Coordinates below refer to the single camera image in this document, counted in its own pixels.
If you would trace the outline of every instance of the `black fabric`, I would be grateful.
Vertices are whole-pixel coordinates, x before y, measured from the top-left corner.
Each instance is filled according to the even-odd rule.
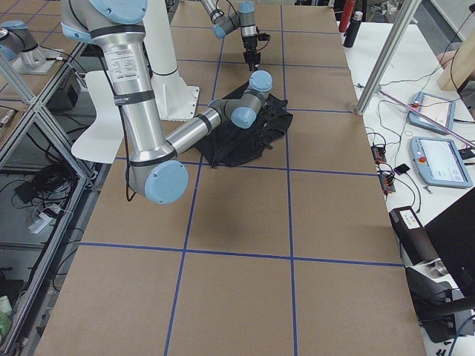
[[[248,85],[245,83],[224,99],[241,98]],[[238,128],[226,120],[194,146],[212,167],[219,164],[235,167],[252,161],[262,156],[264,148],[272,149],[270,143],[287,132],[293,115],[285,111],[286,105],[286,100],[269,94],[250,128]]]

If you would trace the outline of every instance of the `blue tablet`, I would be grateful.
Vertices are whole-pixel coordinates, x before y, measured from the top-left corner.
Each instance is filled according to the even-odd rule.
[[[445,126],[449,130],[452,129],[453,116],[455,115],[455,101],[420,91],[416,94],[416,97],[413,100],[413,105],[414,102],[418,102],[419,104],[416,108],[418,112],[430,117],[432,120]],[[445,131],[421,118],[416,113],[409,111],[407,118],[409,119],[409,122],[415,126],[427,128],[428,130],[435,131],[439,134],[447,134]]]
[[[413,137],[410,150],[421,178],[428,185],[469,188],[472,181],[451,139]]]

